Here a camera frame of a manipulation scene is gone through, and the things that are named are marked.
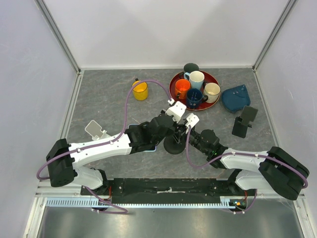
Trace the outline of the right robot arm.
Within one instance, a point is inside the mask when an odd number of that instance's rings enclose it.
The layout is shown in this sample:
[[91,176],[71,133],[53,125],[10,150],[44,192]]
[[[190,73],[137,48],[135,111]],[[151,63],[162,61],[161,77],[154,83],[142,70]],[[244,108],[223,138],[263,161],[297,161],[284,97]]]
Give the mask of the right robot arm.
[[175,154],[191,145],[207,156],[207,165],[234,169],[237,175],[226,186],[232,195],[249,189],[273,190],[286,199],[296,200],[308,186],[309,170],[277,146],[261,152],[239,151],[221,145],[213,130],[198,133],[184,125],[177,127],[170,145]]

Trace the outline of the blue case phone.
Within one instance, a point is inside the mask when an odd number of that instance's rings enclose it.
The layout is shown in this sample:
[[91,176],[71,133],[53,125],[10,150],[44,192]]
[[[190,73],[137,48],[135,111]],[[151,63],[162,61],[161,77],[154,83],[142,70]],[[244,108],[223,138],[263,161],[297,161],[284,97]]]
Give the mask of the blue case phone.
[[156,150],[157,150],[157,147],[155,146],[149,150],[145,150],[145,152],[155,152]]

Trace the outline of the black round base phone stand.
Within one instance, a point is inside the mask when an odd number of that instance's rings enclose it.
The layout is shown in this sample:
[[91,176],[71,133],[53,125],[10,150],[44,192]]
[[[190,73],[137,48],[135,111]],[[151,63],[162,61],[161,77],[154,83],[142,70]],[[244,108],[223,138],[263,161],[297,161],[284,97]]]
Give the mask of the black round base phone stand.
[[169,154],[177,155],[184,151],[186,144],[185,145],[176,144],[173,136],[174,135],[167,136],[164,139],[163,146],[166,152],[168,152]]

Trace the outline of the purple case phone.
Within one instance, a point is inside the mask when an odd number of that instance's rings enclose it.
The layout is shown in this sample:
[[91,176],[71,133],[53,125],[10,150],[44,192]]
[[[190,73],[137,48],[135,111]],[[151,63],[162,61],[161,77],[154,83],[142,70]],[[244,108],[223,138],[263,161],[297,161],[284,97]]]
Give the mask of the purple case phone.
[[136,127],[136,126],[138,126],[139,124],[130,124],[129,126],[128,126],[128,128],[132,128],[132,127]]

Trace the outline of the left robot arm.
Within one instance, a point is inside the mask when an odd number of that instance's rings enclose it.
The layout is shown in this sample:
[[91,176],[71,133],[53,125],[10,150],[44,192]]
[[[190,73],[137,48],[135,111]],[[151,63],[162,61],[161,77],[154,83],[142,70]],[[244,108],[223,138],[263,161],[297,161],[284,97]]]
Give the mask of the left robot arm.
[[92,189],[98,195],[107,193],[109,184],[105,172],[88,169],[85,165],[113,156],[154,151],[162,140],[175,133],[178,122],[176,116],[161,113],[151,121],[130,125],[122,135],[87,144],[58,140],[46,157],[51,186],[75,183]]

